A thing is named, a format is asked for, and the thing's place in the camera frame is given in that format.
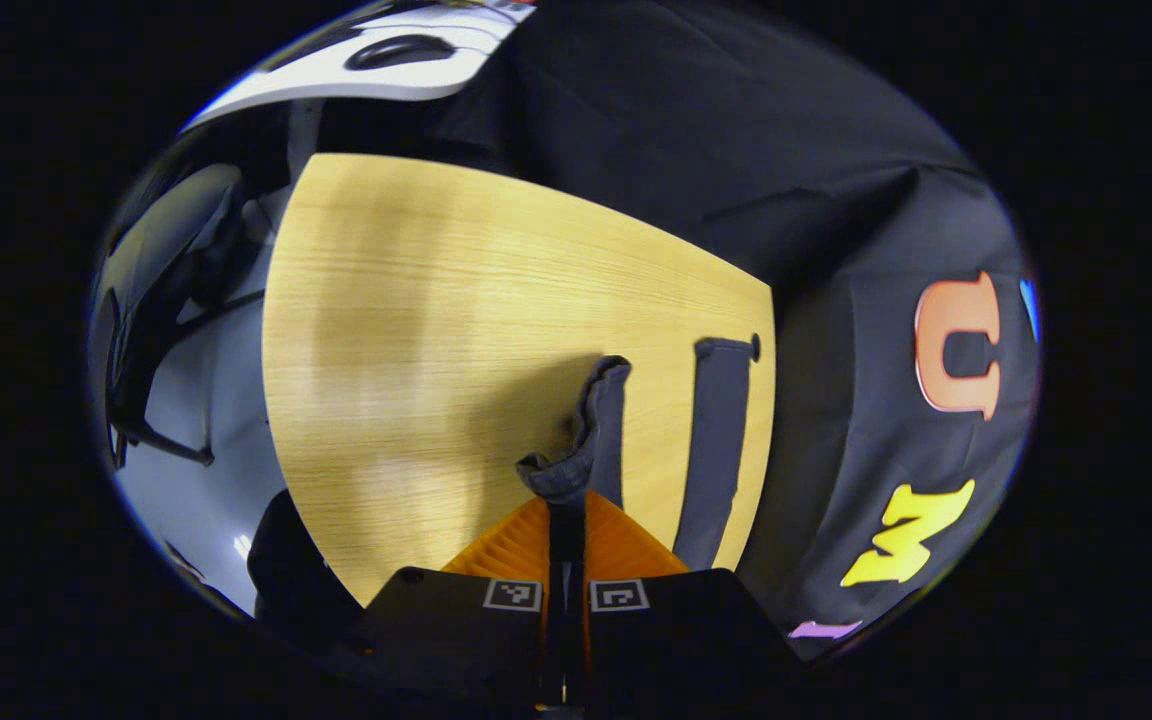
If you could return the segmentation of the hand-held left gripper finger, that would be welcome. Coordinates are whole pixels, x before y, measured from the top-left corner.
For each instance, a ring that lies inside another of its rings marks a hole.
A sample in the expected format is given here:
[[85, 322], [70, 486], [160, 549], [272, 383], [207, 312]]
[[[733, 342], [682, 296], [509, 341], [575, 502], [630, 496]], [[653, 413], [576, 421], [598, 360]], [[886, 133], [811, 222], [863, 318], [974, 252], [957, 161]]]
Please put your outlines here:
[[550, 505], [531, 498], [444, 569], [394, 573], [361, 621], [364, 670], [452, 705], [562, 700], [566, 602], [550, 570]]
[[588, 708], [787, 708], [803, 664], [744, 583], [589, 493], [573, 660]]

